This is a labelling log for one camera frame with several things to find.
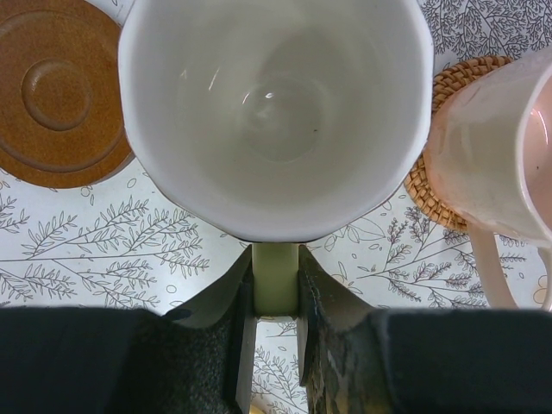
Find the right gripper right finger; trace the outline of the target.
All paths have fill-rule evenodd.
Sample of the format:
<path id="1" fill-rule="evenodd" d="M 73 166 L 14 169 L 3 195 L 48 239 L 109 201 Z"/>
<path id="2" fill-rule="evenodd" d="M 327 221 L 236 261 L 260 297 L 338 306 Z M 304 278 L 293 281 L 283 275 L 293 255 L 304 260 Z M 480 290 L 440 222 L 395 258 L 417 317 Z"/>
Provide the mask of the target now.
<path id="1" fill-rule="evenodd" d="M 298 373 L 310 413 L 387 413 L 374 308 L 298 247 Z"/>

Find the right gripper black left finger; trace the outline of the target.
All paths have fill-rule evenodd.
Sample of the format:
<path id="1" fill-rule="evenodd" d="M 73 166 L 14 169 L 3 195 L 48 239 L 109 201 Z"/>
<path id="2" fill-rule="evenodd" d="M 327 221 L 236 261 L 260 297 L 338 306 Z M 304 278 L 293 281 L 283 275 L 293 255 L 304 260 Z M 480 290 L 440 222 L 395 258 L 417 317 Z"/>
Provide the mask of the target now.
<path id="1" fill-rule="evenodd" d="M 255 350 L 252 248 L 225 274 L 166 313 L 178 327 L 172 346 L 171 413 L 248 413 Z"/>

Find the white mug green handle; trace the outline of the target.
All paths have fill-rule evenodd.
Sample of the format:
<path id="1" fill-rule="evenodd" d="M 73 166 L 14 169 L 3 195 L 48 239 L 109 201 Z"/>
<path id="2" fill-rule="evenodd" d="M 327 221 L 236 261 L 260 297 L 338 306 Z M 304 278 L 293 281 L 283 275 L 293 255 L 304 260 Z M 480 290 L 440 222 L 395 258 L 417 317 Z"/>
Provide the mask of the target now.
<path id="1" fill-rule="evenodd" d="M 298 310 L 298 244 L 400 186 L 430 129 L 415 1 L 137 1 L 118 48 L 129 144 L 160 192 L 253 245 L 254 306 Z"/>

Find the pink mug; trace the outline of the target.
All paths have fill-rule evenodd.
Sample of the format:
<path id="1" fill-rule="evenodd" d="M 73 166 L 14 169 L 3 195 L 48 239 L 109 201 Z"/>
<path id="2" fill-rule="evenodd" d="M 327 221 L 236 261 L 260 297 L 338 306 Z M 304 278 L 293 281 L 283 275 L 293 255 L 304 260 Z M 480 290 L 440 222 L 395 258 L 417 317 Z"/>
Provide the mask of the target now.
<path id="1" fill-rule="evenodd" d="M 457 91 L 431 121 L 425 165 L 435 194 L 467 222 L 488 303 L 517 304 L 494 236 L 538 248 L 551 268 L 551 50 Z"/>

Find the dark brown coaster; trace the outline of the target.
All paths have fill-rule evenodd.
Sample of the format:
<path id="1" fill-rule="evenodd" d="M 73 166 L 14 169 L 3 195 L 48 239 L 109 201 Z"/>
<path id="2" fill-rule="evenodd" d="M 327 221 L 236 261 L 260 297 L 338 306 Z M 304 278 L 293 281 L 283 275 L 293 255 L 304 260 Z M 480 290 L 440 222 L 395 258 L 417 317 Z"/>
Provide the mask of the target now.
<path id="1" fill-rule="evenodd" d="M 121 171 L 127 141 L 120 26 L 86 1 L 1 3 L 1 167 L 30 184 L 91 185 Z"/>

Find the woven tan coaster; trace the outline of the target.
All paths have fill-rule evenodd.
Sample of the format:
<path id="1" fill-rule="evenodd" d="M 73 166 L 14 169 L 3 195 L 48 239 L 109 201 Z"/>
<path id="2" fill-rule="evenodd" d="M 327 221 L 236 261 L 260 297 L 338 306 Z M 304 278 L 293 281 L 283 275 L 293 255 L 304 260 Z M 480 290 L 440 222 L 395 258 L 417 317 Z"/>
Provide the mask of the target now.
<path id="1" fill-rule="evenodd" d="M 458 62 L 444 68 L 433 79 L 431 117 L 457 91 L 487 75 L 514 59 L 504 55 L 487 55 Z M 405 178 L 404 186 L 414 204 L 431 221 L 446 229 L 467 232 L 466 220 L 448 207 L 430 185 L 425 165 L 426 150 L 423 150 Z"/>

